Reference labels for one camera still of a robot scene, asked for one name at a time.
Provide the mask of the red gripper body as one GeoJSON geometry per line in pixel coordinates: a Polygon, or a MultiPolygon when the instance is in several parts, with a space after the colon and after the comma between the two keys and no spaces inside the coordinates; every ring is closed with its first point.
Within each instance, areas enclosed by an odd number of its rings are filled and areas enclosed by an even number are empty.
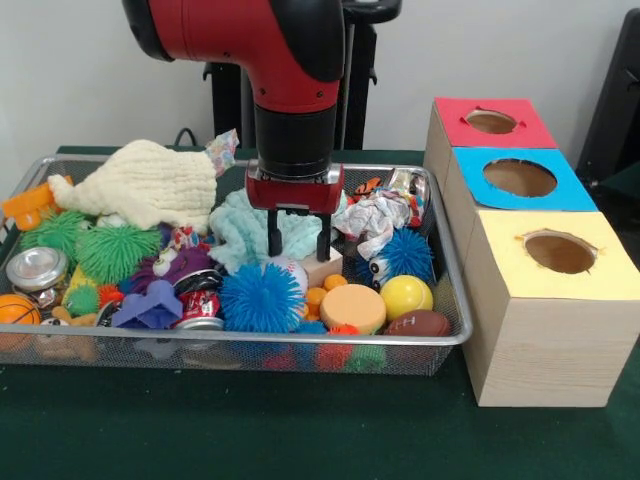
{"type": "Polygon", "coordinates": [[[270,177],[258,160],[246,166],[245,189],[249,203],[261,210],[291,210],[313,215],[332,215],[340,204],[344,168],[334,163],[319,177],[280,179],[270,177]]]}

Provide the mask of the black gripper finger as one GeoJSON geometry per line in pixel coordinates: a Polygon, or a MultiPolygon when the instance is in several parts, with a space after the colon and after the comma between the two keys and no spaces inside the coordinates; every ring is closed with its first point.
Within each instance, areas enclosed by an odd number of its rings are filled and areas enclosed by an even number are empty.
{"type": "Polygon", "coordinates": [[[278,211],[269,210],[267,214],[268,255],[279,256],[282,253],[282,236],[278,227],[278,211]]]}
{"type": "Polygon", "coordinates": [[[321,230],[317,236],[316,258],[318,261],[328,261],[331,249],[331,215],[319,215],[321,230]]]}

